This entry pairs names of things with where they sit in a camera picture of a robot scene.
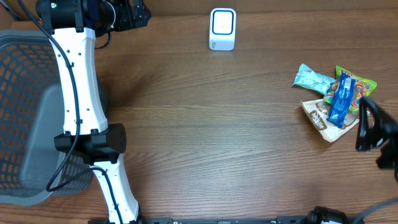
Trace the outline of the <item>blue snack bar wrapper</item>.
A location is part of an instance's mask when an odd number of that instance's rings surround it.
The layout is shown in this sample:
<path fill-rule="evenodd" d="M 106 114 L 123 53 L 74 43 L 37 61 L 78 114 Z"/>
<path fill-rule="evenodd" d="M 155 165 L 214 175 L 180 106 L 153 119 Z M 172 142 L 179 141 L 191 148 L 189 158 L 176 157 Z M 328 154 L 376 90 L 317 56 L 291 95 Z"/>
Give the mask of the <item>blue snack bar wrapper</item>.
<path fill-rule="evenodd" d="M 327 121 L 342 128 L 346 115 L 352 103 L 356 80 L 347 73 L 340 75 L 339 84 L 335 90 Z"/>

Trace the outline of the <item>green snack bag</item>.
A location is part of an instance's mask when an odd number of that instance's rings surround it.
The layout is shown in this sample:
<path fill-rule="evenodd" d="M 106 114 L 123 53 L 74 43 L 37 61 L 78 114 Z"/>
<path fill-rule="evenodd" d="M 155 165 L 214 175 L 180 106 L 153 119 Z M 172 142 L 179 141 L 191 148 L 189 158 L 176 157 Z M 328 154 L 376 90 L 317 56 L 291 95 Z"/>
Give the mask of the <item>green snack bag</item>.
<path fill-rule="evenodd" d="M 323 97 L 323 100 L 329 104 L 332 103 L 332 99 L 334 97 L 335 90 L 338 87 L 338 84 L 340 82 L 340 75 L 341 74 L 346 74 L 350 76 L 352 79 L 356 80 L 355 82 L 355 87 L 354 87 L 354 93 L 353 93 L 353 99 L 351 100 L 351 105 L 349 110 L 352 113 L 358 114 L 359 113 L 359 100 L 363 96 L 369 96 L 377 87 L 377 83 L 373 80 L 366 79 L 363 77 L 359 77 L 351 73 L 349 70 L 342 68 L 340 66 L 336 66 L 335 68 L 336 72 L 336 80 L 330 85 L 328 91 Z"/>

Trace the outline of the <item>beige cookie snack bag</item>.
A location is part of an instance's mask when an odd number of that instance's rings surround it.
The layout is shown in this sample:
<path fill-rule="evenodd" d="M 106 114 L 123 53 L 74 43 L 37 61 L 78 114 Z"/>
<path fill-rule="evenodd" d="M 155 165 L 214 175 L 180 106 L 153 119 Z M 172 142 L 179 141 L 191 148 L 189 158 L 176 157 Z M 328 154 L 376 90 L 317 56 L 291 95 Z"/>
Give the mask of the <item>beige cookie snack bag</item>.
<path fill-rule="evenodd" d="M 359 122 L 359 118 L 351 112 L 346 115 L 342 128 L 327 121 L 330 112 L 330 104 L 323 99 L 302 101 L 301 105 L 311 123 L 320 132 L 324 140 L 328 142 L 335 142 Z"/>

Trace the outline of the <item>light blue snack packet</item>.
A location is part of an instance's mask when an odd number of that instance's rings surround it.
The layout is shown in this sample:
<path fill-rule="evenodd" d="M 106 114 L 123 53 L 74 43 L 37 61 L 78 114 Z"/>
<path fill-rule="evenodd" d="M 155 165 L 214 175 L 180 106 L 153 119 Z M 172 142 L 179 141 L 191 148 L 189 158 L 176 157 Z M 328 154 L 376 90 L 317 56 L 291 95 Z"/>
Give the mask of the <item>light blue snack packet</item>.
<path fill-rule="evenodd" d="M 335 81 L 336 80 L 334 78 L 317 73 L 306 64 L 302 63 L 295 76 L 293 85 L 298 85 L 302 88 L 313 90 L 325 95 L 329 90 L 330 85 Z"/>

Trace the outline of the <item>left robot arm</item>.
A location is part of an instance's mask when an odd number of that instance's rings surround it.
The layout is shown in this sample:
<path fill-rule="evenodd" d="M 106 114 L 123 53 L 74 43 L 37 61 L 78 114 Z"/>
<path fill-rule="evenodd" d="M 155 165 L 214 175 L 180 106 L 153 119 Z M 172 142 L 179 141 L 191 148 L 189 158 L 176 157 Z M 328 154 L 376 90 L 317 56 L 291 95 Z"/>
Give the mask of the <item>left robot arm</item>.
<path fill-rule="evenodd" d="M 65 108 L 58 151 L 77 156 L 97 178 L 108 207 L 108 223 L 143 223 L 124 166 L 126 130 L 109 124 L 100 100 L 95 42 L 102 35 L 144 27 L 151 17 L 142 0 L 39 0 L 39 29 L 57 59 Z"/>

